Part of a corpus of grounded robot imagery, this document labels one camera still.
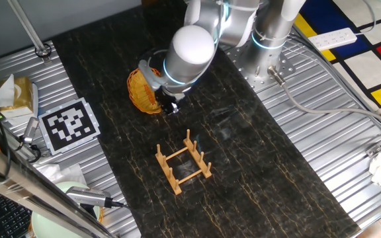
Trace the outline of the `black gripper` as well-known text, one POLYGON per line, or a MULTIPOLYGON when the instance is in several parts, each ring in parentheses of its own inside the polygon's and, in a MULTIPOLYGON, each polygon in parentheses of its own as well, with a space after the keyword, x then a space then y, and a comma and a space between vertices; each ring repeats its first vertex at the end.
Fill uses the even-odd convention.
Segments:
POLYGON ((155 99, 166 115, 175 114, 179 111, 176 98, 166 94, 162 89, 156 90, 155 99))

